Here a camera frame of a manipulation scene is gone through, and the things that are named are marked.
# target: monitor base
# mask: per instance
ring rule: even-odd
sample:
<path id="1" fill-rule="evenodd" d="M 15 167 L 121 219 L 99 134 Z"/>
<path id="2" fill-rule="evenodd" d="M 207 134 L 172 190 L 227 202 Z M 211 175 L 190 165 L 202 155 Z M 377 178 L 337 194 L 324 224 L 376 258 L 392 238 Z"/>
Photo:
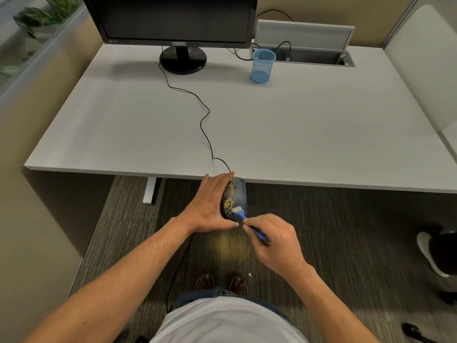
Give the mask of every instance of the monitor base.
<path id="1" fill-rule="evenodd" d="M 205 67 L 206 54 L 200 48 L 171 46 L 163 50 L 160 64 L 174 74 L 191 74 Z"/>

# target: desk leg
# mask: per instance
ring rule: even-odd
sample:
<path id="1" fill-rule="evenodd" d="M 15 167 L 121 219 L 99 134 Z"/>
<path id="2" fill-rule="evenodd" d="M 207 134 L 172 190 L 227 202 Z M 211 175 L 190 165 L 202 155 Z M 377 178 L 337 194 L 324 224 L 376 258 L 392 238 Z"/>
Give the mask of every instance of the desk leg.
<path id="1" fill-rule="evenodd" d="M 152 197 L 154 196 L 155 183 L 157 181 L 156 177 L 148 177 L 148 184 L 146 184 L 146 189 L 144 191 L 143 203 L 151 204 Z"/>

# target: beige partition wall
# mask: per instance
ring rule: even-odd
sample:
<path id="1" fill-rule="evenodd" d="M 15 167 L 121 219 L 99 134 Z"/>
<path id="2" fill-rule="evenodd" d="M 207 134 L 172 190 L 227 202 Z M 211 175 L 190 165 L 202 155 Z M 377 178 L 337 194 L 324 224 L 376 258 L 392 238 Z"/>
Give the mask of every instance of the beige partition wall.
<path id="1" fill-rule="evenodd" d="M 2 342 L 19 341 L 65 301 L 111 186 L 111 176 L 23 167 L 100 45 L 87 14 L 0 110 Z"/>
<path id="2" fill-rule="evenodd" d="M 294 21 L 353 25 L 351 45 L 381 46 L 413 0 L 259 0 L 257 14 L 275 8 Z M 259 19 L 288 20 L 269 12 Z"/>

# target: white t-shirt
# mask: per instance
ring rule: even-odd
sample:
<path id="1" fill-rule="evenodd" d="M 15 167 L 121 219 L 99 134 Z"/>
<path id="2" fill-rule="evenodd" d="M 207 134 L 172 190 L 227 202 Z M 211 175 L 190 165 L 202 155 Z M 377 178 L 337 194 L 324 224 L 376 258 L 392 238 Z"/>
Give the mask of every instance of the white t-shirt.
<path id="1" fill-rule="evenodd" d="M 282 317 L 238 297 L 201 299 L 165 316 L 150 343 L 308 343 Z"/>

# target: hand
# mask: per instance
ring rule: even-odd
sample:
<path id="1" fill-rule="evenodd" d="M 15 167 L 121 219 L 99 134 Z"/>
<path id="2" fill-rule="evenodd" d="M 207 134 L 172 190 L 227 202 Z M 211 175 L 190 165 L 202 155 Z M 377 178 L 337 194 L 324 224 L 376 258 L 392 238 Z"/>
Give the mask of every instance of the hand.
<path id="1" fill-rule="evenodd" d="M 224 219 L 220 213 L 222 194 L 234 174 L 222 173 L 211 179 L 205 174 L 197 195 L 177 217 L 180 223 L 189 227 L 190 233 L 229 230 L 238 226 L 238 223 Z"/>
<path id="2" fill-rule="evenodd" d="M 270 239 L 266 246 L 249 226 L 262 230 Z M 287 282 L 294 279 L 309 266 L 303 258 L 295 228 L 274 214 L 260 215 L 244 220 L 243 229 L 251 238 L 255 253 L 269 269 L 282 276 Z"/>

